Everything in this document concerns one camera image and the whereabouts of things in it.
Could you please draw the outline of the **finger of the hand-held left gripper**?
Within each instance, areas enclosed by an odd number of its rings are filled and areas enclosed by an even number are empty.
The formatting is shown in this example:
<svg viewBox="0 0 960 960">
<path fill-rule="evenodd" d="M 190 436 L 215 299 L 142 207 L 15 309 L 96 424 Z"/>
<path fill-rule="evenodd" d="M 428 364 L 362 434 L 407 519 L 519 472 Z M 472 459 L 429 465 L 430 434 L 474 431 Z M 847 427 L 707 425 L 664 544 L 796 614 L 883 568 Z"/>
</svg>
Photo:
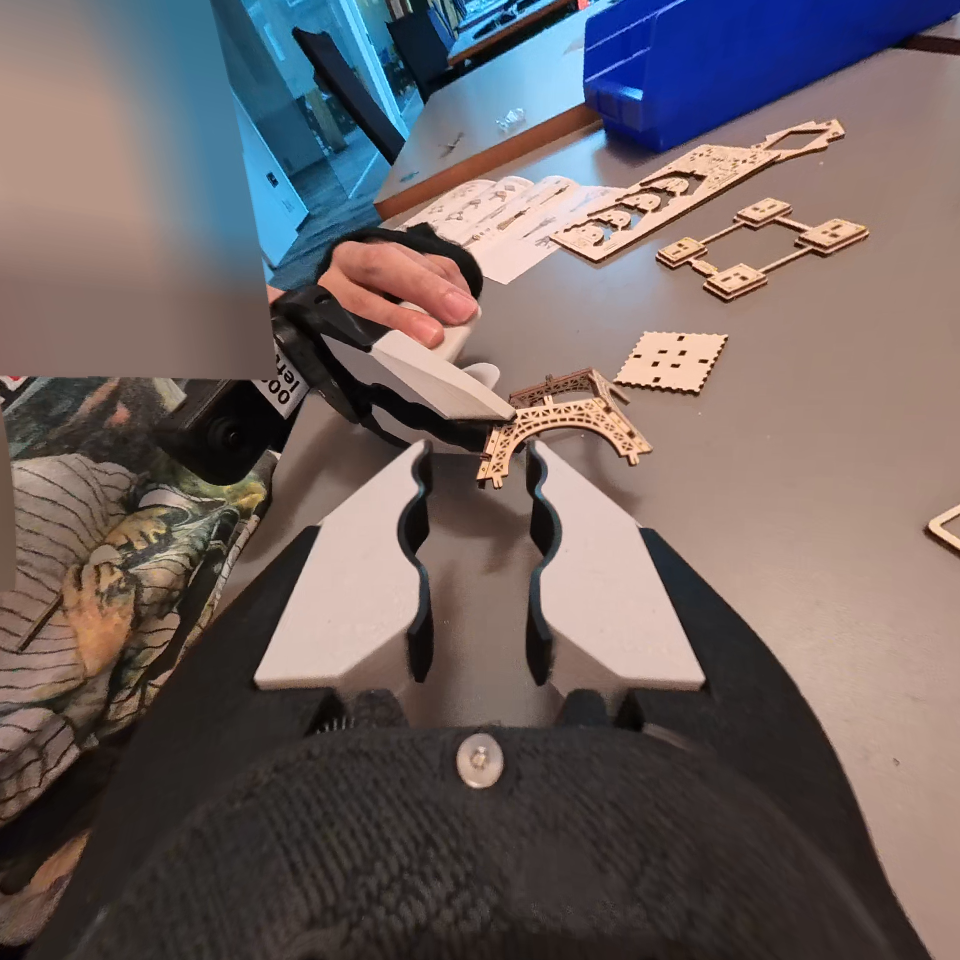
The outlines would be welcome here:
<svg viewBox="0 0 960 960">
<path fill-rule="evenodd" d="M 383 427 L 375 410 L 392 417 L 411 431 L 414 438 L 402 438 Z M 408 400 L 378 383 L 360 384 L 360 425 L 397 449 L 406 449 L 417 439 L 426 438 L 435 445 L 444 444 L 455 452 L 471 455 L 483 453 L 491 432 L 498 427 L 487 419 L 449 418 L 423 402 Z"/>
<path fill-rule="evenodd" d="M 388 330 L 369 350 L 419 401 L 450 421 L 510 423 L 518 411 L 471 374 L 402 331 Z"/>
</svg>

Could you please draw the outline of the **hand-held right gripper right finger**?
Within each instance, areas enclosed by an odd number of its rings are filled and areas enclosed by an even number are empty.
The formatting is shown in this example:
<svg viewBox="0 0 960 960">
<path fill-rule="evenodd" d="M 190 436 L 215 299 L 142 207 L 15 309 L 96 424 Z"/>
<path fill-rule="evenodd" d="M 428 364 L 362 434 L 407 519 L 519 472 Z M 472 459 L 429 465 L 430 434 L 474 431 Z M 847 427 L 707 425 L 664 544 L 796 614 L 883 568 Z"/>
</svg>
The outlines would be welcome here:
<svg viewBox="0 0 960 960">
<path fill-rule="evenodd" d="M 530 538 L 526 662 L 539 687 L 694 692 L 706 675 L 641 525 L 541 440 L 527 447 Z"/>
</svg>

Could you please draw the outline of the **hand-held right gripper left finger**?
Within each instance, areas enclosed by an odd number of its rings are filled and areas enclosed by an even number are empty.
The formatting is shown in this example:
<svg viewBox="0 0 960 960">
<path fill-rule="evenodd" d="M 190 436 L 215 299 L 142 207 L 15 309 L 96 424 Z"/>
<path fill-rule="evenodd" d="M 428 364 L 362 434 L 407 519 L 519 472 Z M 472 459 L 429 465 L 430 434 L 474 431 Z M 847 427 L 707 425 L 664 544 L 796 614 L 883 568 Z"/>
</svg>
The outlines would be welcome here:
<svg viewBox="0 0 960 960">
<path fill-rule="evenodd" d="M 434 657 L 429 578 L 432 444 L 401 452 L 309 529 L 301 564 L 253 675 L 258 690 L 353 695 L 422 684 Z"/>
</svg>

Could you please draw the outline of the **wooden tower base model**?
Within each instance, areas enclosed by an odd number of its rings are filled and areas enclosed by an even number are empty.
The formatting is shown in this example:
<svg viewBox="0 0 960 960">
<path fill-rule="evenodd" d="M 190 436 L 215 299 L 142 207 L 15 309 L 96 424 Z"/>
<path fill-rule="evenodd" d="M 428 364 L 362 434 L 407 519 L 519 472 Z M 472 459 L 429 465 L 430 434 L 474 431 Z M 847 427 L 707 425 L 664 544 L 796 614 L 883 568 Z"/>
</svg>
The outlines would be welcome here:
<svg viewBox="0 0 960 960">
<path fill-rule="evenodd" d="M 604 438 L 630 466 L 652 451 L 623 411 L 628 395 L 596 368 L 587 367 L 544 381 L 509 396 L 512 420 L 490 429 L 476 482 L 501 489 L 517 449 L 535 436 L 559 429 L 579 429 Z"/>
</svg>

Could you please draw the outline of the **grey desk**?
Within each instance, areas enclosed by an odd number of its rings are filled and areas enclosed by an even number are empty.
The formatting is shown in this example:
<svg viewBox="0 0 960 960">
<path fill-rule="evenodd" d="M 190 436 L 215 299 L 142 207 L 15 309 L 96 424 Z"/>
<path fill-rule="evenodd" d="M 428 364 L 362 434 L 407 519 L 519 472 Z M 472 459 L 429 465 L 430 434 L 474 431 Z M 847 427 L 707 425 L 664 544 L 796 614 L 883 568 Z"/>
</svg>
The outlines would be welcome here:
<svg viewBox="0 0 960 960">
<path fill-rule="evenodd" d="M 500 392 L 619 370 L 645 330 L 718 332 L 701 393 L 630 390 L 653 447 L 546 435 L 750 624 L 819 717 L 886 874 L 936 958 L 958 958 L 958 556 L 926 534 L 958 504 L 958 56 L 894 49 L 697 142 L 810 119 L 846 137 L 714 198 L 595 267 L 564 251 L 486 284 L 463 361 Z M 867 240 L 730 303 L 657 249 L 765 198 Z"/>
</svg>

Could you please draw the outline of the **person's left hand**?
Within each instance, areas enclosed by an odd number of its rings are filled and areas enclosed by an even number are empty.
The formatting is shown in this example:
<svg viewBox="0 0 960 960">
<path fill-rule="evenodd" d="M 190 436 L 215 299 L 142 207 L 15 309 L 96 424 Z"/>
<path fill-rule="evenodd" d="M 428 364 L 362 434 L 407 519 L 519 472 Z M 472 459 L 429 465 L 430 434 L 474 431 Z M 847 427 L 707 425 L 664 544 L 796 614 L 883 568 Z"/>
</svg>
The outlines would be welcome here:
<svg viewBox="0 0 960 960">
<path fill-rule="evenodd" d="M 462 327 L 481 314 L 454 260 L 394 242 L 336 246 L 317 282 L 343 309 L 428 349 L 444 341 L 448 328 Z"/>
</svg>

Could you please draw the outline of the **person's printed clothing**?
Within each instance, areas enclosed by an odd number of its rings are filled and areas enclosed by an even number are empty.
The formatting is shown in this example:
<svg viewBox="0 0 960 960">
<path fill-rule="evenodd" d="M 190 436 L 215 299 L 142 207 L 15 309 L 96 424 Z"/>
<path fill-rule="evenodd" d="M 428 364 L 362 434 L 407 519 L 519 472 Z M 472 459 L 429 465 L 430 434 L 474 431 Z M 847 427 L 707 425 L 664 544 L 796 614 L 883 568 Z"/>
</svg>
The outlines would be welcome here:
<svg viewBox="0 0 960 960">
<path fill-rule="evenodd" d="M 209 623 L 279 455 L 218 485 L 163 452 L 168 378 L 2 377 L 17 572 L 1 596 L 1 817 L 136 723 Z"/>
</svg>

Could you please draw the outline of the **open instruction booklet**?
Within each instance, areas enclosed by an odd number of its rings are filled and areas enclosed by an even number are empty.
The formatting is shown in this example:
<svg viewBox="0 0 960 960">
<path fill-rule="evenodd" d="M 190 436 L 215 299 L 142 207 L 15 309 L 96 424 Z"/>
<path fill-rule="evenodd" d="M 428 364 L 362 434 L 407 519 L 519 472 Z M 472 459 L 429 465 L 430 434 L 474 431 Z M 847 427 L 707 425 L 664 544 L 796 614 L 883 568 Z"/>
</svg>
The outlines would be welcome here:
<svg viewBox="0 0 960 960">
<path fill-rule="evenodd" d="M 428 225 L 470 251 L 485 279 L 508 284 L 558 250 L 553 234 L 618 191 L 561 175 L 475 179 L 436 198 L 400 229 Z"/>
</svg>

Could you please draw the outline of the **square wooden platform piece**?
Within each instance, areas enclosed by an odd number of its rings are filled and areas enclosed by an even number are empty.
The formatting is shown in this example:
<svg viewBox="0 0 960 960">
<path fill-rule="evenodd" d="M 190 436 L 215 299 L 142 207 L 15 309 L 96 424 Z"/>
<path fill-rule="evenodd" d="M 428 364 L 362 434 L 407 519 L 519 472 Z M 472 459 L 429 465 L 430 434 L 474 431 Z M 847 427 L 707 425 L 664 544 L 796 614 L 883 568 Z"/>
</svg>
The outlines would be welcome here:
<svg viewBox="0 0 960 960">
<path fill-rule="evenodd" d="M 719 333 L 644 331 L 612 382 L 697 396 L 728 340 Z"/>
</svg>

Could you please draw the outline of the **white cabinet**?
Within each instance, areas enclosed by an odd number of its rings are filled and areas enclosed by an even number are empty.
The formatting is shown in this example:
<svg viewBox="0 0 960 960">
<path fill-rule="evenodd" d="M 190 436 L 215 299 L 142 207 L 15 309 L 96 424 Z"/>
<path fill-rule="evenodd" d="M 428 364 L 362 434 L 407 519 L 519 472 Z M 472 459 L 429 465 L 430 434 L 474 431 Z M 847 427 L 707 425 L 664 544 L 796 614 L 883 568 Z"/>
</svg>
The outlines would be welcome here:
<svg viewBox="0 0 960 960">
<path fill-rule="evenodd" d="M 270 272 L 297 242 L 308 209 L 246 108 L 231 95 L 261 256 Z"/>
</svg>

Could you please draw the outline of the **grey table with wooden edge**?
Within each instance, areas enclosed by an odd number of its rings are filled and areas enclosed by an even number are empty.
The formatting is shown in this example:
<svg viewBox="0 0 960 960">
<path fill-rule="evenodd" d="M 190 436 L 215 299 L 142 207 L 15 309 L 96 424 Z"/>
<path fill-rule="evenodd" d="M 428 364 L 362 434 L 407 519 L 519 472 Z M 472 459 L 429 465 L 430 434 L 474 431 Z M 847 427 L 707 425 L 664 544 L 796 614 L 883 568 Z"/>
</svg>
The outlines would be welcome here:
<svg viewBox="0 0 960 960">
<path fill-rule="evenodd" d="M 432 95 L 374 200 L 382 220 L 595 127 L 583 92 L 582 36 L 544 33 Z M 502 134 L 498 117 L 524 109 L 526 123 Z"/>
</svg>

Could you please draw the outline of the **black panel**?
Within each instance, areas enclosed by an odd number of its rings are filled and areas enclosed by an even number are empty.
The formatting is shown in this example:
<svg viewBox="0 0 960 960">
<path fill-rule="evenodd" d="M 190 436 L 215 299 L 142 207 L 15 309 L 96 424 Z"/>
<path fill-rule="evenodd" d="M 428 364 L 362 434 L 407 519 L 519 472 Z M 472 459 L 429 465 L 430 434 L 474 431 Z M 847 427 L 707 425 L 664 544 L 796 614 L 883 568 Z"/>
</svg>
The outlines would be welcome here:
<svg viewBox="0 0 960 960">
<path fill-rule="evenodd" d="M 354 74 L 330 34 L 294 27 L 292 36 L 313 67 L 315 77 L 340 101 L 384 160 L 390 165 L 396 163 L 405 145 L 402 134 Z"/>
</svg>

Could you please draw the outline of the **wooden sheet with arch cutouts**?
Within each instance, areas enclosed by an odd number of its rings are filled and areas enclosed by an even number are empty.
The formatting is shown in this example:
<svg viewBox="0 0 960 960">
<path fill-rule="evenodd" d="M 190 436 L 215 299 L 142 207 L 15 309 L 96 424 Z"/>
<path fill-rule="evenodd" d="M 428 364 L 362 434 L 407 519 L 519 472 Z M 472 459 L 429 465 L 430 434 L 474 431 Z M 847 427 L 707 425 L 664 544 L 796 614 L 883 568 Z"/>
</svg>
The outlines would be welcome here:
<svg viewBox="0 0 960 960">
<path fill-rule="evenodd" d="M 845 136 L 844 126 L 834 118 L 786 127 L 750 147 L 699 145 L 614 191 L 549 238 L 584 260 L 600 263 L 762 170 L 827 150 Z"/>
</svg>

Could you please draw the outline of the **blue plastic storage bin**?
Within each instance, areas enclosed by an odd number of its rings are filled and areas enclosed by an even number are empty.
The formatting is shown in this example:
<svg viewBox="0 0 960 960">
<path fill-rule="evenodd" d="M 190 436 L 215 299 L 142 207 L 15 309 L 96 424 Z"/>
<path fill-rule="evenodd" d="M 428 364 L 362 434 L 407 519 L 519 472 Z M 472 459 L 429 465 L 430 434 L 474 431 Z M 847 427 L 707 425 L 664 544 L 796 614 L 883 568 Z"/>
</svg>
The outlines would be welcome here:
<svg viewBox="0 0 960 960">
<path fill-rule="evenodd" d="M 957 1 L 622 1 L 584 24 L 585 105 L 664 152 L 958 14 Z"/>
</svg>

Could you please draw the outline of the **wooden four-pad frame piece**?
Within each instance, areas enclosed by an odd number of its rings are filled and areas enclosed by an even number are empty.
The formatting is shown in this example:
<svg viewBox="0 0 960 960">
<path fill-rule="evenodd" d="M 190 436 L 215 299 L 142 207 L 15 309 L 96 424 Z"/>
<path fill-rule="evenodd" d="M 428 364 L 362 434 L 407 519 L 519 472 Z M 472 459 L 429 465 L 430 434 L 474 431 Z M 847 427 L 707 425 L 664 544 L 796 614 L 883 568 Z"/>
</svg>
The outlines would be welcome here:
<svg viewBox="0 0 960 960">
<path fill-rule="evenodd" d="M 683 237 L 660 248 L 655 261 L 675 271 L 688 267 L 702 277 L 702 289 L 724 303 L 731 303 L 766 286 L 770 275 L 801 258 L 829 258 L 866 240 L 870 231 L 864 224 L 832 218 L 816 225 L 793 218 L 791 203 L 778 198 L 762 198 L 739 209 L 730 225 L 702 239 Z M 794 247 L 784 257 L 762 266 L 745 263 L 721 269 L 708 259 L 711 248 L 736 233 L 758 233 L 769 227 L 783 228 L 794 234 Z"/>
</svg>

